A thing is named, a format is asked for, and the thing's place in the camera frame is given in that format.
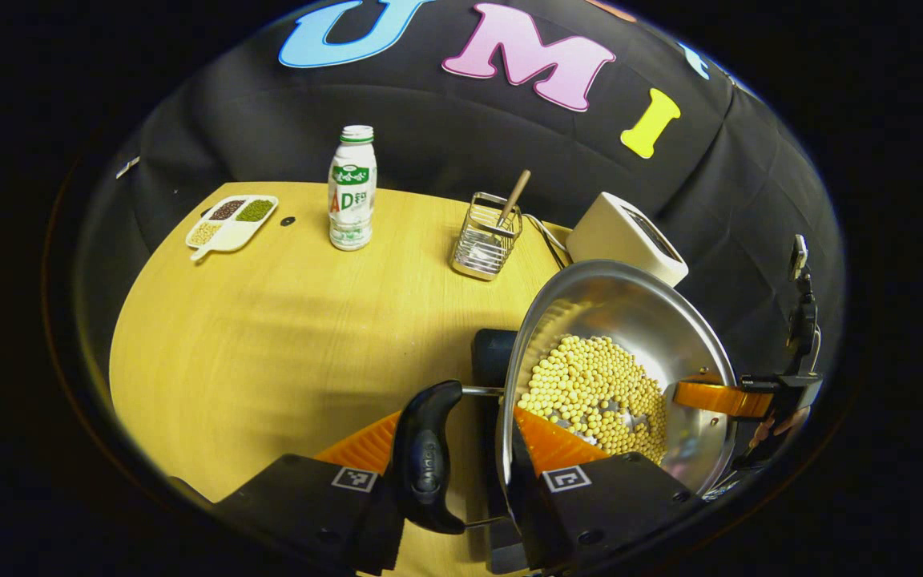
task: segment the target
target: letter m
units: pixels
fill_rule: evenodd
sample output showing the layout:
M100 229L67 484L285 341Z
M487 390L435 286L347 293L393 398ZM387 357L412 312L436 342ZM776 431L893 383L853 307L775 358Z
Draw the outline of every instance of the letter m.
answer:
M534 91L552 103L575 112L589 108L586 94L604 63L615 54L582 36L570 36L549 46L539 40L532 16L499 4L479 3L479 26L461 54L443 62L444 70L459 76L493 78L498 69L491 65L494 52L501 48L508 82L517 87L543 70L554 67L546 80L534 84Z

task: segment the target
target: black fabric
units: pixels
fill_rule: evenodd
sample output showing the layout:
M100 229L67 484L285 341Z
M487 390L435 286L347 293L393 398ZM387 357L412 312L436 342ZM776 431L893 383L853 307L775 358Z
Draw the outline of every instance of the black fabric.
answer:
M677 289L711 322L740 372L784 367L796 299L785 278L788 251L792 234L805 235L824 330L820 369L828 368L845 291L828 194L776 115L705 54L710 80L686 63L676 39L646 23L585 2L499 2L532 14L545 44L582 35L618 56L594 80L590 109L575 113L535 94L534 82L550 71L512 87L499 52L493 78L445 72L443 59L462 51L480 14L472 1L438 0L421 5L402 38L371 58L282 66L277 55L298 16L333 3L293 12L209 63L150 114L131 137L135 146L107 169L95 194L116 197L103 201L115 220L88 220L93 248L85 252L129 253L115 270L92 267L92 259L78 269L79 277L98 277L82 306L98 308L88 337L103 373L132 271L195 204L228 180L324 182L341 127L355 123L375 128L383 188L468 200L476 191L506 194L529 168L524 211L569 227L601 191L629 200L687 260L689 276ZM365 35L382 8L366 0L348 10L328 40ZM647 109L652 87L682 116L643 159L619 134ZM139 164L115 185L115 171L136 155Z

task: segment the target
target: white bottle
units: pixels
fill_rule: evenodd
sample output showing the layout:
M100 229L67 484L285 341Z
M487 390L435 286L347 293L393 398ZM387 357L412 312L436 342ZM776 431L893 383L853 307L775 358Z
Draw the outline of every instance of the white bottle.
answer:
M377 197L373 127L344 127L327 182L331 244L341 251L356 251L369 244L373 238L373 201Z

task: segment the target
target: bottle cap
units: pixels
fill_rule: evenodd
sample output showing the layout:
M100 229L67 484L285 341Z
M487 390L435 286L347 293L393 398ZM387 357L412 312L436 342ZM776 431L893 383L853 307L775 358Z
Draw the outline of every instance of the bottle cap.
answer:
M352 124L351 127L344 127L341 131L341 142L343 143L371 143L373 141L373 127L366 127L364 124Z

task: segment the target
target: white toaster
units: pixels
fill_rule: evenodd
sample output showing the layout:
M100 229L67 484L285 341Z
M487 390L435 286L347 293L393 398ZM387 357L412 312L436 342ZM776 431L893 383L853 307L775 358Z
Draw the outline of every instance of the white toaster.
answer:
M568 235L574 262L621 260L675 286L689 273L685 260L643 212L613 194L600 193Z

